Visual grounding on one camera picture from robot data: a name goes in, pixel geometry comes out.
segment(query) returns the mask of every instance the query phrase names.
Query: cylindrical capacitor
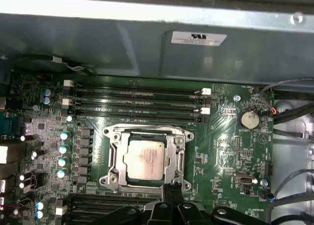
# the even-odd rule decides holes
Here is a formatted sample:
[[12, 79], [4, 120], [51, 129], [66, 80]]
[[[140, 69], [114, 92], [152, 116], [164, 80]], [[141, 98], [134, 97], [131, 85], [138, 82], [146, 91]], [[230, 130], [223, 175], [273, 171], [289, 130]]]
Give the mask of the cylindrical capacitor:
[[32, 109], [33, 109], [33, 111], [39, 111], [40, 110], [38, 105], [34, 105]]
[[72, 116], [67, 116], [67, 118], [66, 118], [66, 121], [67, 122], [71, 122], [73, 120], [73, 117]]
[[37, 151], [33, 151], [31, 156], [36, 158], [36, 157], [39, 157], [41, 155], [44, 155], [46, 152], [44, 150], [37, 150]]
[[70, 132], [62, 132], [61, 134], [60, 134], [60, 138], [62, 139], [62, 140], [66, 140], [66, 139], [68, 139], [68, 138], [70, 138], [71, 137], [71, 133]]
[[31, 184], [31, 180], [30, 179], [25, 180], [25, 181], [20, 183], [20, 188], [23, 189], [23, 188], [29, 186], [30, 184]]
[[69, 145], [62, 145], [62, 146], [59, 147], [59, 152], [60, 152], [61, 154], [64, 154], [64, 153], [66, 153], [69, 149], [70, 149], [70, 146], [69, 146]]
[[20, 137], [21, 141], [24, 142], [24, 141], [32, 141], [34, 140], [34, 136], [33, 135], [22, 135]]
[[53, 100], [48, 98], [48, 97], [44, 97], [43, 98], [43, 104], [45, 104], [45, 105], [52, 105], [53, 104]]
[[39, 210], [35, 213], [35, 218], [37, 218], [37, 219], [41, 219], [41, 218], [45, 218], [45, 217], [47, 217], [47, 210], [46, 209]]
[[36, 204], [36, 209], [42, 210], [44, 208], [47, 208], [47, 204], [48, 202], [46, 200], [41, 200], [40, 202]]
[[65, 166], [68, 163], [69, 163], [69, 158], [68, 157], [63, 157], [62, 159], [58, 160], [58, 165], [61, 166], [61, 167]]
[[51, 91], [50, 89], [44, 89], [43, 95], [46, 97], [52, 97], [54, 95], [54, 92]]
[[25, 174], [23, 174], [23, 175], [20, 175], [20, 181], [27, 180], [27, 179], [29, 179], [32, 175], [33, 175], [33, 172], [28, 172], [28, 173], [25, 173]]
[[62, 170], [59, 170], [57, 172], [57, 176], [58, 178], [64, 178], [65, 175], [67, 175], [69, 173], [69, 170], [66, 168], [63, 168]]

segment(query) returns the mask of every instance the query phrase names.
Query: cpu socket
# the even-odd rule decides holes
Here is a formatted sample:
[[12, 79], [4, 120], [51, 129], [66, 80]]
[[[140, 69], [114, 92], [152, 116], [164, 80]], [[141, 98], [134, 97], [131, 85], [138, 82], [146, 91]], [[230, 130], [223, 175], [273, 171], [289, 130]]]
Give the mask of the cpu socket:
[[179, 182], [182, 191], [192, 188], [184, 180], [185, 143], [194, 134], [170, 125], [118, 124], [106, 127], [110, 139], [108, 174], [101, 186], [116, 192], [160, 194], [163, 183]]

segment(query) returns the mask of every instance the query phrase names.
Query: motherboard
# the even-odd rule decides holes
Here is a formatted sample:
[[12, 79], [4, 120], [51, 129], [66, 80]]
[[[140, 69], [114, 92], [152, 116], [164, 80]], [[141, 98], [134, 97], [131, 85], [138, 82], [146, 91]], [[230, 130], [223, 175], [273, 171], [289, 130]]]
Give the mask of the motherboard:
[[[178, 182], [184, 199], [208, 212], [227, 206], [262, 219], [273, 117], [259, 91], [13, 73], [0, 135], [21, 141], [25, 155], [14, 174], [14, 199], [1, 191], [3, 208], [12, 207], [6, 216], [25, 225], [87, 224], [125, 205], [143, 208], [160, 199], [163, 183]], [[267, 98], [273, 103], [271, 91]]]

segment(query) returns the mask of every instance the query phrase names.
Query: label sticker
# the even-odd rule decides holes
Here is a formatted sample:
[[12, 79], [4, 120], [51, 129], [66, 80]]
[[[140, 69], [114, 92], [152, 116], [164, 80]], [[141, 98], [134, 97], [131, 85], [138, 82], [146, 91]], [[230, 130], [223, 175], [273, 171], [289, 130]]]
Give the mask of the label sticker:
[[172, 44], [219, 46], [227, 37], [223, 34], [208, 34], [199, 32], [172, 32]]

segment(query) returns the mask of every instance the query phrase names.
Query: black cable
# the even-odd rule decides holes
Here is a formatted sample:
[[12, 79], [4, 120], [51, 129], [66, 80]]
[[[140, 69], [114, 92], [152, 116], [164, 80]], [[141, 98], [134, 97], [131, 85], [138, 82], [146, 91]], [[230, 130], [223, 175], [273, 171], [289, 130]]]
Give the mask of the black cable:
[[314, 200], [314, 193], [305, 193], [305, 192], [278, 199], [278, 200], [270, 203], [266, 207], [266, 209], [265, 209], [265, 222], [269, 223], [269, 224], [271, 223], [271, 211], [275, 207], [285, 205], [285, 204], [292, 204], [292, 203], [305, 202], [305, 201], [311, 201], [311, 200]]
[[303, 221], [303, 222], [310, 222], [314, 223], [314, 217], [312, 215], [307, 214], [307, 216], [304, 215], [285, 215], [282, 217], [279, 217], [271, 222], [271, 225], [279, 225], [283, 224], [285, 222], [289, 221]]
[[314, 103], [284, 112], [282, 115], [274, 117], [274, 125], [297, 119], [301, 116], [314, 112]]
[[277, 87], [279, 85], [283, 85], [283, 84], [287, 84], [287, 83], [294, 83], [294, 82], [301, 82], [301, 81], [314, 81], [314, 78], [295, 78], [295, 79], [287, 79], [287, 80], [283, 80], [283, 81], [280, 81], [278, 83], [274, 83], [274, 84], [270, 84], [270, 85], [267, 85], [265, 88], [263, 88], [261, 91], [260, 91], [260, 99], [262, 100], [263, 103], [265, 103], [269, 109], [272, 109], [273, 106], [271, 103], [269, 103], [264, 95], [264, 93], [268, 90], [268, 89], [271, 89], [271, 88], [274, 88], [274, 87]]
[[[291, 137], [291, 138], [303, 138], [303, 133], [282, 131], [279, 129], [273, 129], [273, 133], [277, 135], [281, 135], [281, 136]], [[309, 140], [311, 142], [314, 142], [314, 137], [310, 135]]]
[[289, 174], [288, 177], [285, 178], [285, 180], [280, 183], [280, 185], [277, 187], [277, 189], [275, 190], [275, 192], [273, 193], [274, 197], [277, 197], [279, 191], [290, 181], [292, 180], [293, 178], [301, 175], [301, 174], [304, 174], [304, 173], [314, 173], [314, 170], [310, 170], [310, 169], [302, 169], [302, 170], [297, 170], [291, 174]]

